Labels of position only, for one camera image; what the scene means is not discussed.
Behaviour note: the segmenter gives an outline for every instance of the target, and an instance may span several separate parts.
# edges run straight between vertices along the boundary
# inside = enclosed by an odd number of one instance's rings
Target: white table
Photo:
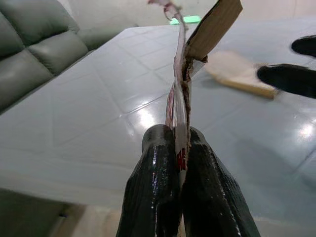
[[[0,187],[120,207],[143,133],[164,123],[177,32],[127,29],[2,114]],[[214,50],[314,67],[289,45],[315,32],[316,18],[237,22]],[[236,177],[255,217],[316,223],[316,100],[260,98],[219,85],[202,69],[192,109],[192,126]]]

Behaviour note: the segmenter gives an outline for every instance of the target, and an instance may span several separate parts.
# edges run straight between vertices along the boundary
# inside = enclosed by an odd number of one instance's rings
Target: black glove
[[[182,210],[187,237],[260,236],[237,182],[194,128],[191,145],[180,196],[172,131],[165,125],[147,130],[117,237],[176,237]]]
[[[300,54],[316,57],[316,36],[296,40],[292,49]],[[306,67],[280,64],[263,66],[257,72],[258,78],[278,89],[316,99],[316,71]]]

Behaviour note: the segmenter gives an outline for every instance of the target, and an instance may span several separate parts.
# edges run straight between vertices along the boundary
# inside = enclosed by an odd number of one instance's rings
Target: grey leather sofa
[[[80,30],[58,0],[0,0],[0,114],[118,33]]]

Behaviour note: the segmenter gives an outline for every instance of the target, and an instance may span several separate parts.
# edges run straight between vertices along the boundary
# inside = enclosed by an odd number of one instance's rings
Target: glove finger
[[[316,57],[316,35],[295,40],[292,49],[297,53]]]
[[[179,192],[173,133],[156,125],[145,133],[141,158],[127,181],[117,237],[175,237]]]
[[[260,236],[237,182],[194,128],[191,145],[181,193],[187,236]]]
[[[316,71],[308,68],[290,64],[263,66],[258,69],[257,76],[283,91],[316,98]]]

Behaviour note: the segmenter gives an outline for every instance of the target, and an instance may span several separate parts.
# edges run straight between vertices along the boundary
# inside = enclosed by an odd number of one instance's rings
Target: sofa armrest
[[[118,35],[124,28],[111,29],[110,27],[96,27],[91,29],[79,30],[77,35],[88,47],[89,51],[97,49],[107,41]]]

